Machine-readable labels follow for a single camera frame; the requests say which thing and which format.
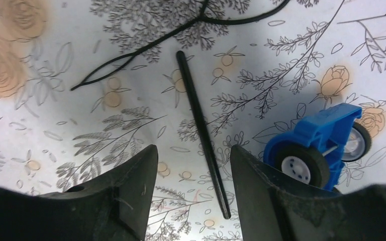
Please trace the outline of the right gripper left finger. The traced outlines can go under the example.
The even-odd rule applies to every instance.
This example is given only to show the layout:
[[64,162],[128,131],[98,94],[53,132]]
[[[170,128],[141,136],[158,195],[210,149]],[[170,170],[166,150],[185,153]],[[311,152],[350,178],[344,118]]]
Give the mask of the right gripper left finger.
[[149,145],[64,192],[0,188],[0,240],[144,240],[157,164],[158,149]]

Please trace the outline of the black wire hair loop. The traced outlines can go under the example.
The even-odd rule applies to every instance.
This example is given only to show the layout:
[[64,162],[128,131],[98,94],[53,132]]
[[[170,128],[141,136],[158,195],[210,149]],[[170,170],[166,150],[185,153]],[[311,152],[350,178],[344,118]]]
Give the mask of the black wire hair loop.
[[[182,31],[192,27],[193,25],[196,25],[198,23],[205,23],[205,24],[213,24],[213,25],[235,26],[235,25],[243,25],[243,24],[259,22],[259,21],[261,21],[263,19],[269,18],[269,17],[277,14],[289,2],[290,2],[290,0],[284,0],[279,5],[277,5],[275,8],[273,8],[272,10],[270,10],[268,12],[265,12],[265,13],[262,13],[262,14],[257,15],[257,16],[250,17],[250,18],[235,19],[235,20],[223,20],[223,19],[210,18],[210,17],[206,16],[205,15],[205,10],[206,10],[206,8],[209,5],[209,1],[203,1],[202,2],[202,7],[200,8],[200,12],[199,12],[199,14],[195,18],[189,20],[185,24],[180,25],[179,27],[177,27],[176,29],[172,30],[171,32],[163,35],[162,37],[158,38],[157,40],[155,40],[153,42],[150,42],[146,46],[141,47],[141,48],[137,49],[136,51],[134,51],[132,53],[118,56],[116,58],[113,58],[113,59],[103,63],[102,65],[100,65],[99,67],[94,69],[92,72],[90,72],[80,83],[78,83],[77,85],[72,87],[70,89],[70,91],[74,91],[74,90],[76,90],[76,89],[78,89],[78,88],[80,88],[82,86],[85,86],[85,85],[94,84],[96,82],[99,82],[99,81],[101,81],[103,79],[106,79],[107,77],[110,77],[110,76],[116,74],[117,72],[121,71],[124,67],[126,67],[129,63],[131,63],[137,56],[141,55],[143,52],[148,51],[149,49],[151,49],[153,47],[156,47],[157,45],[159,45],[163,41],[165,41],[165,40],[167,40],[167,39],[177,35],[178,33],[180,33]],[[102,76],[100,78],[97,78],[95,80],[88,81],[88,79],[92,75],[94,75],[96,72],[98,72],[101,69],[103,69],[104,67],[109,66],[112,63],[117,62],[117,61],[119,61],[121,59],[124,59],[124,58],[127,58],[128,60],[124,64],[122,64],[120,67],[115,69],[114,71],[112,71],[112,72],[110,72],[110,73],[108,73],[108,74],[106,74],[106,75],[104,75],[104,76]]]

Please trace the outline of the black pencil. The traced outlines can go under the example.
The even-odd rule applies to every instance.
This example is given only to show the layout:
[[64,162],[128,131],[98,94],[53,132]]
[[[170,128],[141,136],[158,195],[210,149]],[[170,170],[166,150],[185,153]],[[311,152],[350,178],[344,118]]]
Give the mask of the black pencil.
[[197,91],[194,85],[192,74],[188,66],[186,55],[183,51],[176,52],[177,63],[183,78],[183,83],[188,96],[191,111],[195,120],[195,124],[198,130],[198,136],[201,141],[205,160],[207,162],[210,177],[213,183],[213,187],[217,196],[217,200],[224,219],[231,218],[230,207],[228,198],[225,192],[223,180],[219,172],[216,156],[212,147],[210,135],[207,129],[206,121],[203,115],[203,111],[200,105],[200,101],[197,95]]

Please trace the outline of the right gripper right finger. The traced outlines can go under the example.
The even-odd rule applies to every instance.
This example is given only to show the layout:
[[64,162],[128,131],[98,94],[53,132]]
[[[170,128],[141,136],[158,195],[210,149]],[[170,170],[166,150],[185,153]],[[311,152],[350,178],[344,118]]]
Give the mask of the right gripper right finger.
[[230,153],[244,240],[386,240],[386,184],[348,194],[297,181],[240,145]]

